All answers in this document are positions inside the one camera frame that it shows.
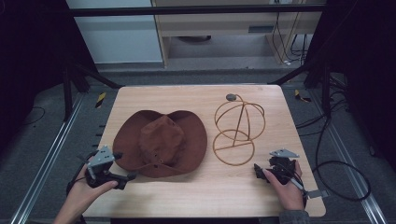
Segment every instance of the wooden tabletop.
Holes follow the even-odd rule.
[[[213,152],[213,142],[219,134],[215,124],[217,109],[234,93],[245,101],[262,106],[265,111],[264,132],[253,140],[252,159],[232,166],[220,161]],[[300,155],[304,186],[317,189],[303,146],[291,118],[285,97],[276,85],[210,85],[210,86],[145,86],[121,88],[100,142],[100,147],[112,148],[121,125],[139,110],[155,110],[168,114],[189,110],[204,123],[207,150],[201,165],[186,175],[148,178],[139,175],[124,190],[113,189],[97,199],[85,212],[86,217],[275,217],[282,208],[270,184],[258,179],[253,170],[257,163],[269,168],[270,151],[281,148]],[[240,108],[221,120],[221,129],[235,128]],[[254,108],[248,110],[251,134],[260,132],[262,117]],[[242,119],[240,127],[246,128]],[[222,158],[239,162],[247,159],[251,148],[222,150]],[[126,175],[116,163],[110,170]],[[321,198],[308,200],[306,211],[311,217],[321,217],[325,207]]]

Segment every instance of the sleeve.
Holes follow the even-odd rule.
[[[286,210],[279,214],[280,224],[309,224],[310,218],[303,210]]]

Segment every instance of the metal bar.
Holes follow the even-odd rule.
[[[213,13],[257,13],[257,12],[316,12],[344,8],[346,5],[285,4],[285,5],[234,5],[234,6],[191,6],[191,7],[114,7],[114,8],[71,8],[67,10],[45,10],[46,15],[73,17],[94,16],[141,16]]]
[[[14,216],[11,219],[12,224],[23,224],[26,222],[27,218],[32,211],[33,206],[35,205],[35,201],[38,198],[41,190],[44,187],[44,184],[47,180],[48,175],[52,169],[53,164],[58,157],[59,152],[64,144],[64,140],[68,135],[75,119],[78,114],[79,109],[81,108],[81,103],[83,100],[83,94],[78,94],[78,98],[74,104],[74,112],[71,114],[68,121],[65,121],[62,125],[60,131],[58,132],[57,136],[55,137],[52,146],[49,149],[49,153],[47,157],[44,159],[43,164],[41,165],[40,169],[35,176],[35,180],[33,181],[31,187],[25,194],[21,205],[19,206],[18,210],[15,212]]]
[[[320,112],[323,112],[319,103],[320,102],[319,96],[315,93],[315,91],[309,91],[309,92],[313,96],[312,100],[316,104],[318,110]],[[329,124],[328,130],[331,139],[334,142],[335,151],[337,152],[337,155],[340,158],[340,160],[356,167],[355,162],[352,160],[349,153],[347,152],[347,147],[344,145],[342,138],[340,137],[340,135],[337,132],[337,129],[332,123]],[[346,168],[346,173],[357,195],[359,197],[364,196],[365,192],[367,192],[364,178],[350,168]],[[381,211],[381,208],[376,202],[373,194],[370,194],[370,196],[366,200],[361,201],[361,204],[364,210],[366,211],[367,217],[370,219],[372,223],[374,224],[388,223],[384,217],[384,214]]]
[[[86,75],[95,78],[96,80],[104,83],[105,85],[107,85],[108,87],[110,87],[112,89],[119,89],[119,88],[123,87],[123,85],[120,85],[120,84],[117,84],[117,83],[115,83],[113,81],[110,81],[107,78],[100,76],[99,74],[91,71],[90,69],[84,67],[81,64],[76,63],[75,67],[77,69],[79,69],[81,72],[85,73]]]
[[[64,78],[64,121],[67,121],[70,118],[70,115],[73,110],[72,87],[71,87],[71,81],[67,71],[67,67],[64,68],[63,78]]]
[[[323,64],[323,79],[322,79],[322,109],[324,114],[329,118],[332,115],[330,108],[330,66],[326,60]]]

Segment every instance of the hat crown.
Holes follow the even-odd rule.
[[[185,149],[183,130],[166,115],[152,121],[140,131],[139,146],[145,164],[173,166]]]

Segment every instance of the human hand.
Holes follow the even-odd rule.
[[[297,175],[301,176],[300,164],[298,161],[295,162],[295,168]],[[276,177],[266,169],[263,169],[265,177],[270,181],[274,187],[277,197],[280,200],[283,208],[286,210],[304,210],[304,201],[302,192],[289,181],[286,185],[282,185]]]
[[[73,185],[73,188],[70,189],[66,201],[55,218],[54,223],[75,223],[99,196],[115,188],[119,184],[117,181],[109,181],[93,189],[87,184],[84,178],[86,170],[87,165],[84,165],[76,178],[77,181]]]

